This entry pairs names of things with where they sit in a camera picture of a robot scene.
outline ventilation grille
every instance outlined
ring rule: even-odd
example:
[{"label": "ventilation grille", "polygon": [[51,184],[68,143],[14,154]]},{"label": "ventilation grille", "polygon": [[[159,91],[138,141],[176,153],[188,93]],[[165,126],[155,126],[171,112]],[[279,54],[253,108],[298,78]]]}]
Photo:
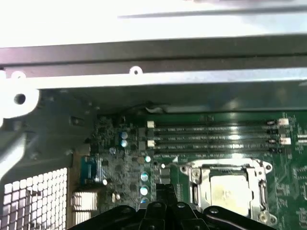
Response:
[{"label": "ventilation grille", "polygon": [[66,193],[66,168],[6,184],[0,230],[66,229]]}]

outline electronic component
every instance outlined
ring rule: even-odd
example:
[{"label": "electronic component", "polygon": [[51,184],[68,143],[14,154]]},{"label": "electronic component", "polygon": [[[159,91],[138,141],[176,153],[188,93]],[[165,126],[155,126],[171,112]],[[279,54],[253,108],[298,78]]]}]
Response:
[{"label": "electronic component", "polygon": [[139,150],[146,150],[145,141],[139,141]]},{"label": "electronic component", "polygon": [[128,133],[127,133],[127,132],[121,132],[121,133],[120,133],[120,137],[121,137],[122,139],[127,139],[127,138],[128,138]]},{"label": "electronic component", "polygon": [[148,181],[148,178],[149,178],[149,175],[148,175],[147,172],[142,172],[142,173],[141,173],[141,180],[142,180],[143,182]]},{"label": "electronic component", "polygon": [[291,138],[280,138],[280,143],[282,145],[291,145]]},{"label": "electronic component", "polygon": [[143,185],[141,188],[140,188],[140,194],[142,196],[146,196],[148,194],[148,187]]},{"label": "electronic component", "polygon": [[[103,198],[100,211],[118,205],[138,209],[140,203],[156,199],[152,185],[173,184],[179,200],[198,208],[206,207],[207,197],[207,205],[223,206],[280,230],[293,230],[288,226],[294,218],[283,222],[280,217],[285,215],[286,205],[291,210],[301,205],[301,199],[294,201],[293,196],[301,198],[307,170],[306,174],[304,169],[297,171],[293,178],[282,176],[286,169],[297,167],[305,155],[306,117],[306,112],[130,114],[116,126],[112,117],[105,117],[103,124],[99,120],[96,125],[91,156],[87,156],[87,162],[82,161],[81,178],[86,185],[101,186],[107,181],[101,187],[107,190],[108,199]],[[233,163],[246,159],[255,161]],[[190,182],[189,170],[194,166],[189,164],[197,161],[216,162],[198,167],[200,175],[203,170],[210,171],[209,181],[201,178],[200,184]],[[267,177],[267,170],[273,166],[274,173]],[[283,202],[272,190],[276,180],[284,184]],[[295,194],[290,184],[295,185]],[[285,209],[275,208],[281,205]]]},{"label": "electronic component", "polygon": [[[216,205],[269,226],[277,223],[267,204],[270,163],[245,158],[196,160],[182,165],[180,171],[189,177],[191,202],[202,210]],[[259,219],[264,213],[269,215],[266,221]]]},{"label": "electronic component", "polygon": [[149,163],[151,160],[152,160],[152,159],[151,159],[150,156],[146,156],[146,157],[145,157],[145,161],[146,161],[147,163]]},{"label": "electronic component", "polygon": [[147,121],[147,128],[154,128],[154,121]]},{"label": "electronic component", "polygon": [[148,201],[149,201],[148,198],[143,197],[143,198],[141,199],[141,204],[147,203]]},{"label": "electronic component", "polygon": [[150,148],[155,147],[155,142],[154,142],[154,140],[148,140],[148,141],[147,141],[147,146],[150,147]]},{"label": "electronic component", "polygon": [[120,145],[121,145],[123,148],[125,148],[125,147],[128,146],[128,142],[127,142],[126,140],[122,140],[122,141],[120,142]]}]

